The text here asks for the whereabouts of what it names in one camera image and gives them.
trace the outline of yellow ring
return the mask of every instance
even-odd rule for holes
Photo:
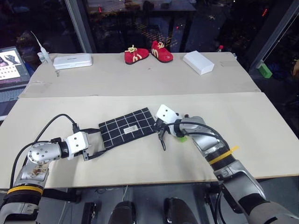
[[[216,157],[215,159],[209,161],[209,164],[210,164],[210,165],[213,165],[214,163],[216,163],[216,162],[218,162],[218,161],[224,159],[225,157],[231,155],[231,154],[233,153],[233,151],[235,151],[235,150],[238,149],[238,148],[239,148],[238,146],[233,147],[232,149],[230,149],[230,150],[227,151],[226,153],[224,153],[224,154],[222,154],[222,155]]]
[[[34,190],[34,191],[37,191],[41,194],[43,194],[43,190],[38,188],[38,187],[32,187],[32,186],[19,186],[19,187],[15,187],[15,188],[11,188],[8,190],[8,194],[9,193],[12,193],[14,191],[17,191],[17,190]]]

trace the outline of red shoe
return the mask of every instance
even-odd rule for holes
[[[173,60],[172,54],[164,47],[162,42],[154,41],[151,45],[151,54],[160,62],[167,63]]]
[[[149,51],[142,48],[134,48],[132,45],[131,48],[125,50],[125,62],[126,64],[134,64],[140,60],[143,60],[149,56]]]

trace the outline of laptop screen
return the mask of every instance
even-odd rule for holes
[[[16,47],[0,49],[0,90],[26,85],[30,75]]]

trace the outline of wooden board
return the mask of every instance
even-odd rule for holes
[[[215,128],[248,171],[256,178],[297,175],[299,141],[263,93],[227,93],[143,97],[21,98],[0,127],[2,175],[8,188],[18,151],[32,142],[46,123],[59,113],[69,114],[80,128],[148,107],[155,114],[161,104],[190,116],[201,116]],[[59,118],[42,140],[72,134],[69,120]],[[216,180],[191,140],[180,143],[166,135],[166,152],[156,134],[116,147],[101,157],[51,163],[48,188],[123,184],[204,182]],[[21,157],[17,172],[24,160]]]
[[[93,65],[59,71],[42,64],[20,96],[159,96],[200,93],[259,92],[248,73],[232,53],[203,53],[215,67],[197,74],[183,60],[185,53],[173,54],[173,62],[160,63],[152,55],[133,65],[124,54],[92,54]]]

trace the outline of white box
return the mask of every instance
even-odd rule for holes
[[[187,53],[183,57],[183,61],[186,62],[191,68],[193,68],[198,74],[203,75],[211,72],[214,68],[214,63],[204,57],[198,51],[192,51]]]
[[[57,70],[91,66],[92,64],[93,62],[90,54],[76,54],[56,57],[53,63],[55,69]]]

